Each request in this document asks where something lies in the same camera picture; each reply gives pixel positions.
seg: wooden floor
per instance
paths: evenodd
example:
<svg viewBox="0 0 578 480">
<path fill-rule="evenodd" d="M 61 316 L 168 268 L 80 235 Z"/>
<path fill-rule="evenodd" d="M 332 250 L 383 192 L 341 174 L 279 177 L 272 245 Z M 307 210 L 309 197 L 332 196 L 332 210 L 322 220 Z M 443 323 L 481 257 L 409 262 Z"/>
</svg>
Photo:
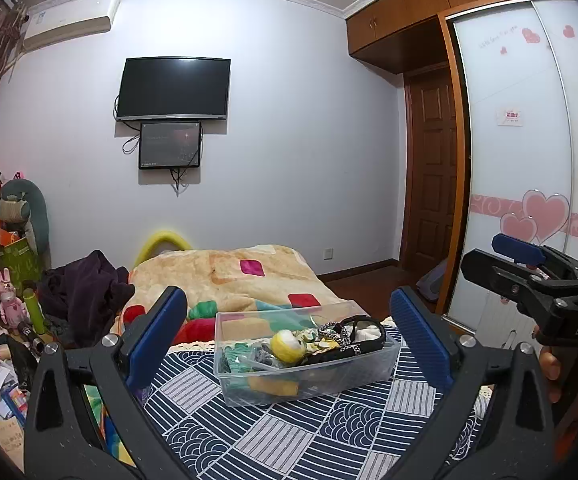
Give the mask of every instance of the wooden floor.
<svg viewBox="0 0 578 480">
<path fill-rule="evenodd" d="M 391 293 L 399 286 L 410 285 L 415 289 L 418 278 L 412 276 L 400 267 L 383 267 L 371 270 L 341 280 L 325 282 L 339 298 L 354 300 L 367 314 L 376 319 L 383 320 L 389 316 L 389 298 Z M 429 310 L 434 310 L 435 305 L 421 298 Z"/>
</svg>

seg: green bag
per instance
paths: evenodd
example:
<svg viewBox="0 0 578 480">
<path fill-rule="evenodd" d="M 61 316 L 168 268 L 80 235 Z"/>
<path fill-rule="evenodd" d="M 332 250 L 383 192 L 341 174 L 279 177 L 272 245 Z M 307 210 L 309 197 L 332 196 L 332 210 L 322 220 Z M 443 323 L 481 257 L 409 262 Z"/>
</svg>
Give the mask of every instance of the green bag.
<svg viewBox="0 0 578 480">
<path fill-rule="evenodd" d="M 22 296 L 22 282 L 33 280 L 39 282 L 42 275 L 40 260 L 26 238 L 21 238 L 6 247 L 0 245 L 0 270 L 7 268 L 11 273 L 11 282 L 16 294 Z"/>
</svg>

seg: screw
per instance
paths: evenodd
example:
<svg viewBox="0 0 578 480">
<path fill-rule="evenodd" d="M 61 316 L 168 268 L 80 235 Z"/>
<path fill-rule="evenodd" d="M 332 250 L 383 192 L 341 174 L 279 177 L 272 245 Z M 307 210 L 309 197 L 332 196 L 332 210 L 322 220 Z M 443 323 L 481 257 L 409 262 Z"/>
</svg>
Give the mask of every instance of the screw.
<svg viewBox="0 0 578 480">
<path fill-rule="evenodd" d="M 531 355 L 534 353 L 534 347 L 524 341 L 520 344 L 520 351 L 523 354 Z"/>
<path fill-rule="evenodd" d="M 118 343 L 118 336 L 107 334 L 102 338 L 102 346 L 115 346 Z"/>
<path fill-rule="evenodd" d="M 462 346 L 466 346 L 467 348 L 473 348 L 476 346 L 476 338 L 473 335 L 463 334 L 458 339 Z"/>
<path fill-rule="evenodd" d="M 58 344 L 53 342 L 49 343 L 47 346 L 44 347 L 44 352 L 46 354 L 55 354 L 58 351 Z"/>
</svg>

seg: air conditioner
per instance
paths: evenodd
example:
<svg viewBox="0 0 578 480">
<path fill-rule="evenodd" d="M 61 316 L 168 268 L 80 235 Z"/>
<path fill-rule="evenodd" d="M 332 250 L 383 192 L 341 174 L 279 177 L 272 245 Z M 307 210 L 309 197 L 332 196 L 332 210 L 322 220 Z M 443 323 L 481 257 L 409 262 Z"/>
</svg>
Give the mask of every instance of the air conditioner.
<svg viewBox="0 0 578 480">
<path fill-rule="evenodd" d="M 120 0 L 74 0 L 34 14 L 22 40 L 26 51 L 79 36 L 107 32 Z"/>
</svg>

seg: black cord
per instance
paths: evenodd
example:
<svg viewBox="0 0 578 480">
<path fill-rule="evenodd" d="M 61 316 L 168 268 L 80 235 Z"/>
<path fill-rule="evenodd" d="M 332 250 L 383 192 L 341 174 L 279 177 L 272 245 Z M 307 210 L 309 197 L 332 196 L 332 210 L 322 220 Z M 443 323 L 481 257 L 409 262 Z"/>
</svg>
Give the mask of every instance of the black cord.
<svg viewBox="0 0 578 480">
<path fill-rule="evenodd" d="M 191 157 L 191 160 L 189 161 L 189 164 L 187 164 L 186 166 L 178 166 L 176 168 L 176 175 L 174 176 L 173 174 L 173 170 L 174 168 L 170 168 L 169 173 L 171 174 L 171 178 L 173 179 L 174 184 L 176 184 L 176 195 L 179 194 L 179 189 L 180 189 L 180 181 L 182 180 L 182 178 L 185 176 L 185 173 L 187 172 L 187 170 L 191 167 L 191 163 L 194 161 L 194 158 L 196 156 L 198 156 L 198 165 L 200 165 L 200 159 L 203 156 L 202 153 L 202 147 L 203 147 L 203 124 L 199 123 L 200 125 L 200 140 L 198 142 L 198 149 L 195 150 L 194 156 Z"/>
<path fill-rule="evenodd" d="M 114 102 L 114 119 L 116 121 L 118 120 L 118 99 L 120 99 L 120 95 L 118 95 L 115 98 L 115 102 Z M 131 155 L 131 153 L 133 153 L 135 151 L 135 149 L 138 147 L 138 144 L 140 143 L 140 128 L 136 128 L 135 126 L 131 126 L 131 124 L 129 124 L 127 121 L 119 121 L 119 122 L 124 124 L 124 126 L 126 126 L 127 128 L 131 128 L 132 130 L 135 130 L 137 132 L 136 135 L 131 137 L 131 139 L 125 141 L 125 143 L 122 145 L 122 152 L 125 155 Z M 130 142 L 133 142 L 134 140 L 135 140 L 135 144 L 131 148 L 127 148 L 127 144 L 129 144 Z"/>
</svg>

